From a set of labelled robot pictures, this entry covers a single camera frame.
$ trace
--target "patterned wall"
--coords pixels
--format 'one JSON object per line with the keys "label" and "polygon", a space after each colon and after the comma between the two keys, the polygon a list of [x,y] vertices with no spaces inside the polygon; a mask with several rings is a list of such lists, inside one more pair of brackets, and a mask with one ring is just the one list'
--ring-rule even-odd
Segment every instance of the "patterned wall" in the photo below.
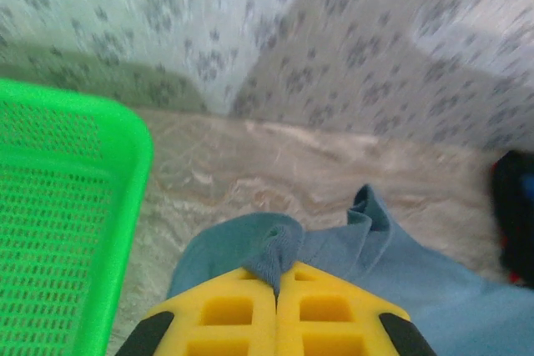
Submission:
{"label": "patterned wall", "polygon": [[0,0],[0,75],[130,105],[534,148],[534,0]]}

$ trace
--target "floor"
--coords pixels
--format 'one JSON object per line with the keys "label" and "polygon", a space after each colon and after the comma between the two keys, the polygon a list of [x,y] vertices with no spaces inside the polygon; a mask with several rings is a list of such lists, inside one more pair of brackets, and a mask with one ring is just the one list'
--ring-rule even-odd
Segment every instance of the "floor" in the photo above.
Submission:
{"label": "floor", "polygon": [[487,172],[499,153],[431,146],[275,123],[139,110],[154,168],[108,355],[164,299],[174,266],[204,228],[253,211],[291,215],[309,229],[345,223],[371,183],[421,243],[502,281]]}

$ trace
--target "blue fabric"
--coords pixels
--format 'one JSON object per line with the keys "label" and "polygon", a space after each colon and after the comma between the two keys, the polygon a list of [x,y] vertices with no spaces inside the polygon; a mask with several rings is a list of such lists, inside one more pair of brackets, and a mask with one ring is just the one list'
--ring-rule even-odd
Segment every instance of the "blue fabric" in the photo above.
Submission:
{"label": "blue fabric", "polygon": [[239,266],[275,292],[300,260],[404,308],[440,356],[532,356],[534,292],[491,283],[419,245],[370,186],[348,225],[305,232],[283,214],[254,213],[197,236],[177,266],[169,297]]}

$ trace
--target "yellow object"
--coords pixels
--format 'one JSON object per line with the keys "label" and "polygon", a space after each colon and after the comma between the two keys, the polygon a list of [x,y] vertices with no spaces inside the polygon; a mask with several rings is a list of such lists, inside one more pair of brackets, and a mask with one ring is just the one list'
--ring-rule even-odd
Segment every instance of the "yellow object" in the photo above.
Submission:
{"label": "yellow object", "polygon": [[161,303],[174,319],[154,356],[397,355],[379,315],[408,314],[317,268],[296,263],[273,289],[242,268]]}

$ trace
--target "green plastic basket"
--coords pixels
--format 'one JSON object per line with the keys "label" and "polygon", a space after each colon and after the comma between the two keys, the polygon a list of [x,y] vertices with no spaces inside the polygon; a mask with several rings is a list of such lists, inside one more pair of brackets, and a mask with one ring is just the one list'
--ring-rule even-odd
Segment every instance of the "green plastic basket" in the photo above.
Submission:
{"label": "green plastic basket", "polygon": [[118,103],[0,80],[0,354],[105,353],[153,144]]}

